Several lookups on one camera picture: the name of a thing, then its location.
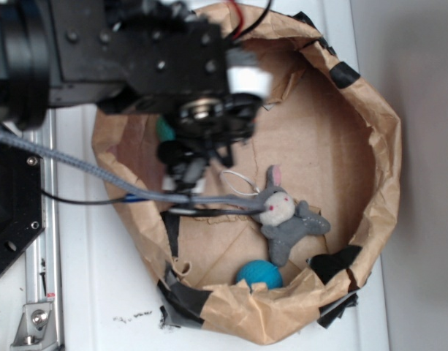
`black hexagonal plate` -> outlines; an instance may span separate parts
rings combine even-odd
[[[40,165],[39,156],[0,144],[0,277],[43,231]]]

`green object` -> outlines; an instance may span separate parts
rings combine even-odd
[[[161,142],[175,140],[175,130],[160,116],[156,124],[157,137]]]

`red wire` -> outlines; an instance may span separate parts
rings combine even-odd
[[[238,16],[238,26],[237,26],[237,31],[233,36],[233,39],[237,39],[240,36],[241,30],[243,29],[243,24],[244,24],[244,18],[243,18],[243,13],[241,12],[241,8],[240,6],[238,6],[238,3],[236,2],[236,0],[227,0],[230,2],[230,4],[233,5],[233,7],[235,8],[235,11],[237,13]]]

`stuffed bunny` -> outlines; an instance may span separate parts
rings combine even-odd
[[[267,186],[256,200],[265,204],[267,211],[253,219],[262,224],[261,233],[268,239],[269,257],[274,265],[287,264],[292,247],[302,238],[310,235],[324,235],[330,231],[329,222],[308,208],[306,201],[295,202],[280,187],[281,170],[271,166],[267,170]]]

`pink ear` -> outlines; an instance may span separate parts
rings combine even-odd
[[[274,165],[272,171],[273,171],[274,185],[280,186],[282,184],[281,168],[279,167],[279,165]]]

